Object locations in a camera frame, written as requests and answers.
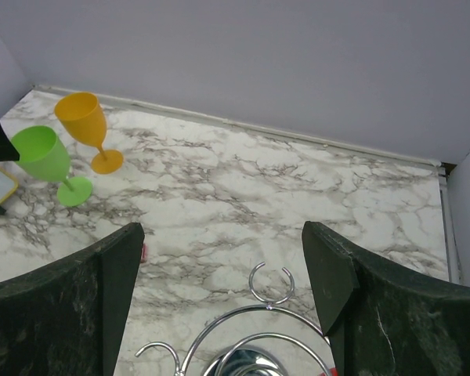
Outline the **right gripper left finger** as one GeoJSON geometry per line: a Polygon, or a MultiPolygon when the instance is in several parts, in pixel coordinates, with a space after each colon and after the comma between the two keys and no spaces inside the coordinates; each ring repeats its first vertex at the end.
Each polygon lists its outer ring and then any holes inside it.
{"type": "Polygon", "coordinates": [[[129,223],[0,283],[0,375],[112,375],[144,243],[129,223]]]}

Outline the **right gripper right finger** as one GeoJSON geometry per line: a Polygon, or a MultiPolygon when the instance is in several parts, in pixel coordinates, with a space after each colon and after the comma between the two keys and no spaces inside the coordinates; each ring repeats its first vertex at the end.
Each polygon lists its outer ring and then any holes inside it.
{"type": "Polygon", "coordinates": [[[320,222],[302,246],[340,375],[470,375],[470,287],[413,271],[320,222]]]}

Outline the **green wine glass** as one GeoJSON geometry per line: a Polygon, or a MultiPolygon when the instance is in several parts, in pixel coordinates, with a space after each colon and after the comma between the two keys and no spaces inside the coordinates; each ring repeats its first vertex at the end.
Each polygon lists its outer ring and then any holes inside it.
{"type": "Polygon", "coordinates": [[[56,196],[65,207],[86,202],[92,194],[92,183],[83,176],[69,177],[71,158],[56,132],[44,125],[25,128],[11,138],[20,159],[16,164],[28,175],[58,183],[56,196]]]}

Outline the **orange plastic wine glass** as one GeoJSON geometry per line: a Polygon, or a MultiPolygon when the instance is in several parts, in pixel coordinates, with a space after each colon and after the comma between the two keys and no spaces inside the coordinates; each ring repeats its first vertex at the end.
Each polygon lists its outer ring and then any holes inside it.
{"type": "Polygon", "coordinates": [[[110,174],[123,165],[124,157],[120,151],[103,148],[107,121],[95,94],[71,93],[55,105],[54,114],[72,138],[98,150],[91,162],[95,173],[110,174]]]}

